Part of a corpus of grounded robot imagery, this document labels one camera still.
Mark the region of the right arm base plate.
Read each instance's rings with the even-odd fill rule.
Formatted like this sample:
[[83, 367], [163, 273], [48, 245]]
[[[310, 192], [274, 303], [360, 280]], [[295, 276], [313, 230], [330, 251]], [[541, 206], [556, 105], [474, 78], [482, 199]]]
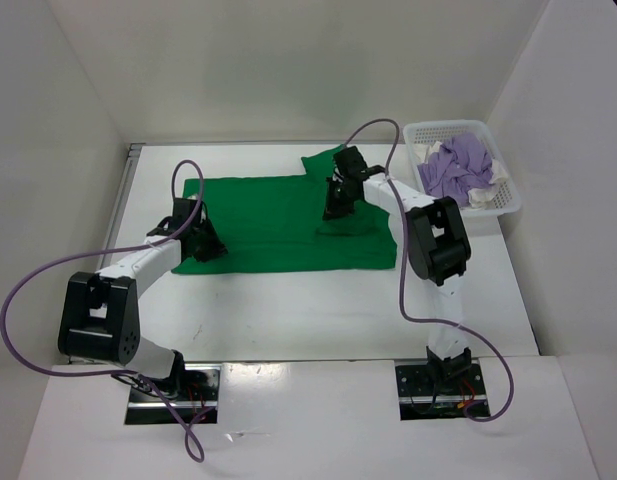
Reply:
[[394, 365], [401, 421], [491, 416], [481, 366], [473, 361], [458, 379], [437, 385], [425, 360], [397, 361]]

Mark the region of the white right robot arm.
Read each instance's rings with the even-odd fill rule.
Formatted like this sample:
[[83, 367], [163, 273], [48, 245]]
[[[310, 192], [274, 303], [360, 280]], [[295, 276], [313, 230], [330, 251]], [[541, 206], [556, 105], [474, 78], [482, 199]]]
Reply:
[[434, 307], [432, 317], [411, 320], [430, 326], [427, 382], [434, 394], [452, 391], [472, 361], [461, 330], [461, 290], [471, 247], [457, 204], [452, 199], [430, 197], [384, 174], [357, 178], [334, 174], [327, 183], [327, 220], [350, 216], [354, 204], [364, 201], [401, 221], [399, 308], [405, 310], [406, 276], [412, 271], [425, 283]]

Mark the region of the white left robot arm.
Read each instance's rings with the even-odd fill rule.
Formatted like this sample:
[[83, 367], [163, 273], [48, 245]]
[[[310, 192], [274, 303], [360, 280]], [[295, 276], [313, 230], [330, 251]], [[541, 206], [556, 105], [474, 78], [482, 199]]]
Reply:
[[148, 393], [147, 382], [168, 400], [182, 396], [192, 382], [183, 355], [144, 339], [140, 331], [139, 298], [165, 273], [191, 259], [215, 260], [227, 248], [204, 210], [176, 239], [167, 236], [184, 218], [164, 218], [145, 239], [147, 248], [133, 252], [94, 273], [77, 272], [69, 279], [58, 335], [59, 351], [70, 357], [106, 362], [131, 370], [116, 374]]

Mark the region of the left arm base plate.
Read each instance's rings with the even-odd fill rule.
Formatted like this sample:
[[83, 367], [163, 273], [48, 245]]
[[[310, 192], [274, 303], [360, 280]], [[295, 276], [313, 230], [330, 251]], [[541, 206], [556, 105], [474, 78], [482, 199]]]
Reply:
[[[189, 423], [216, 424], [222, 366], [187, 363], [184, 386], [178, 393], [163, 392], [172, 407]], [[144, 382], [123, 379], [130, 387], [124, 424], [129, 426], [175, 424], [164, 402]]]

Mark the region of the green t-shirt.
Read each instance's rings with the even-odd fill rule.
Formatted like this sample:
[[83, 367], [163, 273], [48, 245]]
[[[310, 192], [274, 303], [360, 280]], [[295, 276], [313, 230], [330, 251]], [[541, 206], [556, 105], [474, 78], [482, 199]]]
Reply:
[[187, 259], [175, 273], [211, 275], [329, 270], [390, 270], [397, 247], [388, 214], [358, 201], [350, 216], [325, 221], [326, 180], [334, 149], [302, 158], [302, 175], [185, 181], [183, 194], [203, 195], [227, 252]]

